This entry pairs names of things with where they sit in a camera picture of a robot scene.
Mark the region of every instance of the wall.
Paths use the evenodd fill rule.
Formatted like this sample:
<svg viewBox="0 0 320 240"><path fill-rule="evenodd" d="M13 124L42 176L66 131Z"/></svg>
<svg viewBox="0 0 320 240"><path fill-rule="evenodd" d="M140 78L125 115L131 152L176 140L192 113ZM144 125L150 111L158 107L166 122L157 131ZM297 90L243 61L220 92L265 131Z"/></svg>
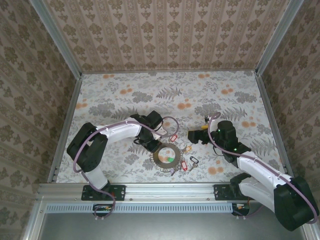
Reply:
<svg viewBox="0 0 320 240"><path fill-rule="evenodd" d="M31 4L0 1L0 239L18 239L47 181L75 79Z"/></svg>
<svg viewBox="0 0 320 240"><path fill-rule="evenodd" d="M262 78L293 170L319 204L320 1L304 1Z"/></svg>
<svg viewBox="0 0 320 240"><path fill-rule="evenodd" d="M254 69L289 0L45 0L86 73Z"/></svg>

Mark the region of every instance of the red key tag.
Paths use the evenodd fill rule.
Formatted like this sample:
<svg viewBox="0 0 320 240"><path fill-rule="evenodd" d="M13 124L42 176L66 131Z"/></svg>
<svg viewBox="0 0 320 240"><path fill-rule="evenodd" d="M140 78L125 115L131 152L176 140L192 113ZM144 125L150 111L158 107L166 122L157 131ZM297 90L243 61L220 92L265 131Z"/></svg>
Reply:
<svg viewBox="0 0 320 240"><path fill-rule="evenodd" d="M181 162L181 167L182 167L183 171L187 171L188 170L188 165L187 165L186 161L182 161Z"/></svg>
<svg viewBox="0 0 320 240"><path fill-rule="evenodd" d="M177 140L177 138L178 138L178 135L175 134L175 135L173 135L173 136L170 138L170 141L171 141L171 142L174 142L175 140Z"/></svg>

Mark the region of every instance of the metal bracket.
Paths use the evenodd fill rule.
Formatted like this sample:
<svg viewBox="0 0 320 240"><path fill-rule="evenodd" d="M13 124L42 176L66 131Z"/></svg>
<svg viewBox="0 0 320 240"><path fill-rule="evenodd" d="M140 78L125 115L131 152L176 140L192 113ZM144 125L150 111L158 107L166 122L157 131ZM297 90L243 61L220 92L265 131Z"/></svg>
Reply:
<svg viewBox="0 0 320 240"><path fill-rule="evenodd" d="M231 190L230 184L214 185L214 198L217 201L234 201L234 200L247 201L248 200L248 197L244 195L235 196Z"/></svg>
<svg viewBox="0 0 320 240"><path fill-rule="evenodd" d="M124 201L126 196L126 185L111 185L104 190L114 196L116 201ZM112 201L111 197L93 190L90 185L83 186L82 201Z"/></svg>

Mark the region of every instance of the floral tablecloth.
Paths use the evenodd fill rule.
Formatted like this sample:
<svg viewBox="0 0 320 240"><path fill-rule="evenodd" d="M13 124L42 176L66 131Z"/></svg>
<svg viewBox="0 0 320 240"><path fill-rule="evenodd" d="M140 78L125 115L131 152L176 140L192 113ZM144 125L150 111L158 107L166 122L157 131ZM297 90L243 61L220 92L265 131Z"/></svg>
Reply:
<svg viewBox="0 0 320 240"><path fill-rule="evenodd" d="M162 172L151 161L149 152L134 144L133 138L127 138L107 145L104 151L101 168L112 183L227 182L241 173L217 156L211 144L191 144L188 140L188 131L200 129L205 124L204 117L216 111L221 112L217 121L232 121L239 141L283 172L253 71L83 75L65 149L86 122L108 125L134 113L148 115L152 110L178 120L180 130L174 144L180 149L191 146L192 150L184 153L183 158L190 169L190 156L194 156L199 160L198 167L174 175ZM171 133L176 127L171 120L163 125ZM73 172L72 164L65 151L58 183L85 182Z"/></svg>

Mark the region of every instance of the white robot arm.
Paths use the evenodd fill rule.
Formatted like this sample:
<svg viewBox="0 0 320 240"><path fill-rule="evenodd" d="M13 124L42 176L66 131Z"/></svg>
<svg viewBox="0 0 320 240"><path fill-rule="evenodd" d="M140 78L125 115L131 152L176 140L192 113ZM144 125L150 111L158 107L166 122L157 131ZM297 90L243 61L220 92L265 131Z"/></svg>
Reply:
<svg viewBox="0 0 320 240"><path fill-rule="evenodd" d="M110 184L100 168L106 145L136 137L134 143L141 144L148 151L154 153L161 144L161 136L167 134L162 124L163 118L156 111L152 111L148 116L134 114L124 121L111 125L94 126L89 122L84 124L67 148L67 153L74 160L75 172L80 172L75 169L77 163L84 177L97 189L103 189ZM90 135L96 133L97 130L99 133L95 134L90 142L82 147Z"/></svg>
<svg viewBox="0 0 320 240"><path fill-rule="evenodd" d="M308 183L302 177L281 173L259 159L249 147L238 142L236 129L230 121L220 121L216 131L208 129L188 132L188 139L197 144L212 143L222 151L225 160L244 173L233 177L217 196L223 200L238 200L249 197L260 202L271 211L279 222L293 231L311 221L316 222L319 209Z"/></svg>

